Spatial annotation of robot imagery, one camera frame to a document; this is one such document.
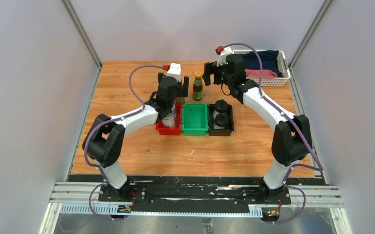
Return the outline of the black cap shaker bottle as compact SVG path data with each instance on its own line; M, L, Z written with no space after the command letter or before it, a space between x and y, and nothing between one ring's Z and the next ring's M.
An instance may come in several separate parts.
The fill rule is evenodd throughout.
M213 111L213 117L216 117L218 114L225 114L228 111L229 104L223 100L220 99L216 101L214 104L214 111Z

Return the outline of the silver lid jar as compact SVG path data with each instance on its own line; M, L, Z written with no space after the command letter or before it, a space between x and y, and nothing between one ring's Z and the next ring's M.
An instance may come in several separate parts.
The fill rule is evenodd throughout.
M175 122L175 117L173 115L169 115L165 117L162 120L163 127L165 128L175 128L176 122Z
M176 104L174 103L169 112L173 117L176 117Z

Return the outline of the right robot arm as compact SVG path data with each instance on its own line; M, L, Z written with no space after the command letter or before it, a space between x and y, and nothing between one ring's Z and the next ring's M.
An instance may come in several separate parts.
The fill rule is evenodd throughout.
M224 61L205 63L203 79L207 86L226 85L230 96L255 111L273 129L274 160L256 193L264 203L272 203L283 192L291 171L312 150L308 118L280 107L258 83L247 78L245 62L239 54L227 55Z

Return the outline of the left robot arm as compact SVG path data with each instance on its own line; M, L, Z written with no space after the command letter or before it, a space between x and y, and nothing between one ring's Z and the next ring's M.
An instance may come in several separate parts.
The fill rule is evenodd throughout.
M188 76L179 81L175 75L165 75L160 78L157 91L141 107L116 117L100 114L94 120L82 145L84 158L94 161L92 166L100 170L104 185L117 201L125 201L130 195L127 175L118 160L124 138L165 119L173 112L176 99L188 95L188 89Z

